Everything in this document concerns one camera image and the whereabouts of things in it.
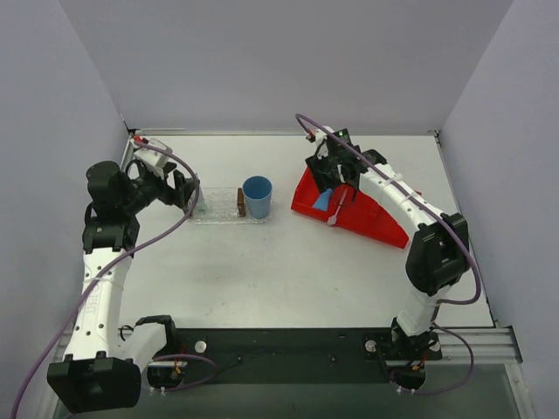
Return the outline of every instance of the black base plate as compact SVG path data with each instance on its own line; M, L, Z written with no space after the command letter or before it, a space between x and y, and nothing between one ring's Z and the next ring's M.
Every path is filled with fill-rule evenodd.
M213 383L227 384L341 384L388 382L384 361L405 359L391 345L389 328L301 329L176 329L186 354L205 356L217 363ZM377 343L375 352L365 342ZM195 350L198 341L205 352ZM414 356L419 361L422 354ZM428 351L429 360L440 360L440 351ZM172 388L200 380L211 373L204 362L189 362L176 377L171 367L150 367L154 387Z

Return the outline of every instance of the cable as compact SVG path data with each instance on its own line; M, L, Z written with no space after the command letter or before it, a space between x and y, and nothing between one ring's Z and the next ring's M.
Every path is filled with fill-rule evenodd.
M194 211L194 208L196 207L196 204L198 202L198 198L200 196L200 182L198 181L196 173L194 173L194 171L190 168L190 166L186 162L184 162L182 159L180 159L176 155L173 155L172 153L170 153L167 150L163 150L161 148L153 147L149 144L144 144L141 141L135 142L135 145L139 146L139 147L142 147L142 148L147 148L147 149L152 150L152 151L156 151L158 153L161 153L162 155L166 155L170 159L175 160L177 163L179 163L181 166L183 166L186 169L186 171L189 172L190 176L195 181L195 186L196 186L195 195L194 195L194 198L192 199L192 203L188 207L188 209L185 210L183 217L180 220L178 220L175 224L173 224L168 230L164 231L159 236L156 236L156 237L148 240L147 242L139 244L136 247L134 247L133 249L130 249L129 251L126 251L125 253L122 253L119 257L115 258L112 262L110 262L103 269L101 269L99 271L99 273L97 274L97 276L92 279L89 286L82 292L82 294L79 296L78 301L72 307L72 310L68 314L68 317L64 321L64 324L62 325L62 327L54 334L51 341L46 345L46 348L39 355L39 357L37 358L35 363L31 366L31 369L30 369L29 373L24 377L24 382L21 384L21 387L17 391L16 399L13 403L12 408L11 408L10 419L17 419L17 411L19 409L19 405L21 404L21 401L24 398L25 390L29 386L29 383L31 382L31 379L33 378L35 373L37 373L38 369L40 368L41 364L46 359L48 354L52 351L52 349L55 347L57 342L60 340L60 337L64 334L65 330L75 320L76 316L78 315L79 308L86 301L87 297L89 296L89 294L91 293L93 288L97 285L97 283L99 283L100 279L103 278L103 276L105 276L105 274L109 270L111 270L115 265L117 265L122 260L134 255L138 251L141 251L141 250L145 249L146 247L150 246L151 244L158 242L162 238L168 236L173 231L178 229L192 215L192 212Z
M168 360L175 360L175 359L205 362L206 364L209 364L213 367L213 371L211 372L210 375L208 375L207 377L202 378L200 380L189 382L189 383L186 383L186 384L179 384L178 386L176 386L174 388L165 388L165 393L173 393L173 392L176 392L176 391L187 390L189 388L197 387L201 384L204 384L205 382L211 381L214 378L216 378L216 376L219 372L219 370L217 368L217 364L214 361L212 361L209 358L204 358L203 356L199 356L199 355L190 355L190 354L164 355L164 356L158 356L157 358L154 358L154 361L168 361ZM141 384L144 388L152 389L151 386L144 384L143 380L142 380ZM161 392L161 390L159 388L154 388L154 390Z
M371 163L367 159L367 157L365 157L364 155L359 153L357 150L352 148L350 145L348 145L345 142L343 142L342 140L340 140L338 137L336 137L333 133L329 132L325 127L323 127L318 122L315 122L315 121L311 120L310 118L306 117L305 115L301 115L300 113L295 114L295 119L303 127L303 130L305 132L308 132L308 128L305 126L305 124L302 121L305 121L305 122L313 125L314 127L317 127L321 131L323 131L328 136L328 138L332 139L333 141L336 141L338 144L340 144L341 146L346 148L349 152L351 152L355 157L357 157L364 164L369 166L373 171L375 171L375 173L377 173L379 176L381 176L384 180L389 179L389 177L381 169L377 168L373 163ZM437 221L437 223L439 223L443 226L443 228L446 230L446 232L448 232L448 234L456 242L456 245L460 248L460 251L464 254L464 257L466 258L468 264L472 267L473 278L475 280L475 293L474 293L473 297L470 298L470 299L465 299L465 300L440 299L440 300L437 301L437 303L438 304L442 304L442 303L453 304L453 305L456 305L456 306L468 306L470 304L475 303L478 299L480 299L480 296L481 296L481 275L480 275L480 269L479 269L478 265L473 260L472 255L470 255L470 251L462 243L462 240L460 240L460 238L456 235L454 230L447 223L445 223L445 221L440 216L438 216L433 211L431 211L429 209L429 207L427 207L426 205L423 205L414 196L411 196L408 193L408 191L405 190L405 188L398 181L393 181L391 184L394 185L396 187L396 189L398 189L402 193L402 195L409 198L409 200L415 206L417 206L418 208L420 208L421 210L426 212L430 217L432 217L435 221Z
M301 115L300 113L295 114L295 119L297 120L297 122L299 122L299 124L303 127L303 130L308 133L308 128L305 125L305 122L307 122L308 124L320 129L322 132L324 132L328 138L332 139L333 141L337 142L338 144L340 144L341 146L343 146L344 148L346 148L351 154L353 154L355 157L357 157L357 159L359 159L360 161L362 161L364 164L366 164L369 168L371 168L372 170L375 171L375 173L377 173L378 175L380 175L384 180L388 180L389 177L379 168L375 167L375 165L373 163L371 163L369 161L369 159L367 159L367 157L365 157L363 154L361 154L360 152L358 152L357 150L355 150L354 148L352 148L350 145L346 144L344 141L340 140L337 136L335 136L333 133L331 133L329 130L327 130L324 126L322 126L321 124L319 124L318 122L315 122L314 120L311 120L310 118L308 118L305 115ZM472 267L472 272L473 272L473 278L475 280L475 293L473 295L473 297L471 297L470 299L465 299L465 300L454 300L454 299L439 299L437 301L438 305L441 304L453 304L456 306L467 306L470 304L475 303L476 301L478 301L478 299L480 299L480 295L481 295L481 275L480 275L480 269L478 267L478 265L476 264L475 260L473 260L472 255L470 255L470 251L466 248L466 246L462 243L462 240L460 240L460 238L457 236L457 234L454 232L454 230L447 224L445 223L445 221L438 216L437 214L435 214L433 211L431 211L426 205L423 205L423 203L421 203L420 201L418 201L414 196L411 196L408 191L398 182L398 181L393 181L392 184L407 198L409 198L409 200L416 205L418 208L420 208L421 210L423 210L424 212L426 212L429 216L431 216L435 221L437 221L437 223L441 224L443 226L443 228L448 232L448 234L452 237L452 240L454 240L456 242L456 245L460 248L460 251L464 254L464 257L466 258L468 264ZM466 346L469 354L470 354L470 367L468 369L468 373L466 375L466 377L456 383L453 384L451 386L445 387L445 388L441 388L439 390L432 390L432 391L415 391L412 392L411 390L409 390L408 388L405 388L404 390L407 390L410 393L413 393L415 395L440 395L442 393L446 393L448 391L452 391L456 388L460 388L462 386L464 386L469 380L470 378L472 378L472 374L473 374L473 368L475 366L475 360L473 357L473 350L472 347L470 347L470 345L468 344L468 342L462 338L462 336L458 335L457 333L446 329L444 327L438 326L435 323L435 319L437 318L438 315L438 310L439 310L439 306L436 307L433 316L431 318L431 323L434 325L434 327L436 329L439 329L441 331L443 331L444 333L448 333L452 336L454 336L455 338L457 338L458 340L460 340L462 343L464 343L464 345ZM393 374L395 374L396 370L393 370L390 378L393 378Z

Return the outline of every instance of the black mount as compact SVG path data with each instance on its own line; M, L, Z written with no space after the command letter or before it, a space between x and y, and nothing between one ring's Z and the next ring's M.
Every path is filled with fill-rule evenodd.
M443 214L443 221L469 250L468 224L459 213ZM454 285L470 269L466 256L439 223L420 224L411 240L405 271L413 286L430 297L447 285Z
M354 150L361 153L359 146L354 146L349 138L348 129L345 128L334 133L340 140L351 146ZM318 158L320 148L326 145L328 156ZM371 149L362 153L373 164L386 164L386 159L376 150ZM359 174L367 171L367 166L355 158L346 148L331 138L326 138L316 149L316 152L305 159L305 163L313 175L314 183L319 192L322 193L327 189L336 189L343 183L347 183L354 190L359 190ZM343 180L340 178L338 167L341 168Z

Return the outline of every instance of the white screw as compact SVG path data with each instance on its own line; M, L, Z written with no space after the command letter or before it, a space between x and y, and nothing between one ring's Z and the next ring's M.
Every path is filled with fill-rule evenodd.
M203 340L199 340L194 344L194 350L199 354L203 354L204 352L206 352L207 347L208 345L206 345L206 342L204 342Z
M376 352L376 342L374 340L367 340L365 342L365 350L367 352Z

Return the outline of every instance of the clear plastic tray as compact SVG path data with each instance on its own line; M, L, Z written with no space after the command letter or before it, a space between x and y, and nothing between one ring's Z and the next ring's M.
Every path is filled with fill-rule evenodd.
M273 217L275 202L270 202L270 214L256 219L246 208L246 216L238 216L237 188L203 188L204 201L198 203L189 220L193 224L262 224Z

